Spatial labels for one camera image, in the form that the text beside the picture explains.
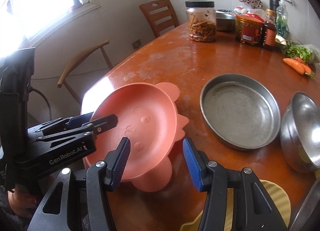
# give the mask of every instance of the wall socket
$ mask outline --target wall socket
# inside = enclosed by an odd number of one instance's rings
[[[134,50],[139,49],[140,46],[141,46],[141,40],[140,40],[140,39],[139,39],[139,40],[136,40],[134,43],[132,43],[132,46],[133,46],[133,49],[134,49]]]

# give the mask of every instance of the black lid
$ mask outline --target black lid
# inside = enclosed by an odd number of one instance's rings
[[[186,7],[214,7],[214,1],[193,0],[186,1]]]

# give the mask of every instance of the dark bottle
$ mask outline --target dark bottle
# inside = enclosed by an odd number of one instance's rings
[[[276,42],[277,29],[275,25],[276,12],[267,9],[267,19],[262,24],[261,38],[259,45],[266,50],[273,51]]]
[[[272,11],[276,11],[277,7],[279,6],[279,1],[280,0],[270,0],[270,9]]]

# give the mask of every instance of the chair leg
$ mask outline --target chair leg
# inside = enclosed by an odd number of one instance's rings
[[[111,63],[108,55],[106,54],[104,48],[101,46],[100,49],[101,49],[102,55],[103,55],[103,57],[104,57],[107,65],[108,65],[109,69],[110,69],[110,70],[113,69],[113,65],[112,65],[112,63]]]
[[[81,105],[82,100],[78,96],[78,94],[73,90],[73,88],[71,88],[71,86],[66,81],[64,81],[63,84],[66,86],[66,88],[70,92],[71,96],[73,96],[73,98],[79,103],[79,105]]]

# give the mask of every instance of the barcode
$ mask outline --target barcode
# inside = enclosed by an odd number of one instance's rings
[[[247,35],[242,35],[242,38],[248,41],[252,41],[252,37],[247,36]]]

